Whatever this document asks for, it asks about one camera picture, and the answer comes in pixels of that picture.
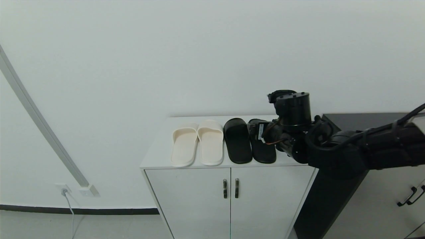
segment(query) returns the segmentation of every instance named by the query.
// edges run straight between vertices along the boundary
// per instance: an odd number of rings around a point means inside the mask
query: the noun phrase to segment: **wall baseboard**
[[[69,208],[27,207],[0,205],[0,210],[27,213],[71,214]],[[76,215],[159,215],[157,208],[72,209]]]

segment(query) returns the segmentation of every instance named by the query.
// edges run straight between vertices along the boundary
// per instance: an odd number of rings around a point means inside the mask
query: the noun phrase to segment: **label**
[[[258,140],[261,140],[261,136],[263,135],[264,124],[258,124]]]

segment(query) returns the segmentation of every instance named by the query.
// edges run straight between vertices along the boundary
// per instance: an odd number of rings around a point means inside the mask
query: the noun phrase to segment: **drawer handle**
[[[227,180],[223,179],[223,197],[227,198]]]
[[[239,179],[235,180],[236,189],[235,189],[235,198],[239,198]]]
[[[414,204],[420,197],[422,197],[422,195],[424,195],[424,193],[425,193],[425,185],[422,185],[422,187],[421,187],[421,189],[422,189],[422,193],[421,193],[421,195],[419,195],[419,197],[417,197],[413,202],[411,202],[410,201],[410,199],[412,198],[412,197],[410,197],[408,200],[407,200],[407,205],[412,205],[412,204]]]
[[[413,197],[413,195],[415,195],[415,193],[417,192],[417,189],[415,187],[412,187],[411,190],[413,191],[413,193],[410,194],[409,198],[407,198],[406,201],[404,201],[404,203],[398,202],[397,206],[399,206],[399,207],[404,206],[404,204],[406,204]]]

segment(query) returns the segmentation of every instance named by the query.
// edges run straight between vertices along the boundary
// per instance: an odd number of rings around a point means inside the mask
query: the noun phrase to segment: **gray floor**
[[[70,239],[72,215],[0,211],[1,239]],[[75,215],[74,239],[169,239],[159,215]],[[297,239],[294,231],[288,239]]]

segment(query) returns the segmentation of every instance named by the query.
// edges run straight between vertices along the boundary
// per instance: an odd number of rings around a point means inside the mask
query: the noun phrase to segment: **slide sandal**
[[[171,153],[173,167],[184,167],[193,163],[198,144],[197,130],[198,124],[187,123],[173,132],[173,152]]]
[[[240,118],[230,119],[224,125],[224,140],[229,158],[234,163],[242,164],[252,160],[251,144],[246,125],[247,123]]]
[[[248,124],[256,124],[258,122],[265,122],[265,120],[252,119]],[[251,141],[252,154],[257,162],[274,163],[276,161],[276,149],[274,145],[267,145],[261,140],[256,139],[254,135],[251,135],[249,139]]]
[[[219,165],[223,162],[223,127],[215,120],[207,119],[198,126],[201,142],[201,162],[204,165]]]

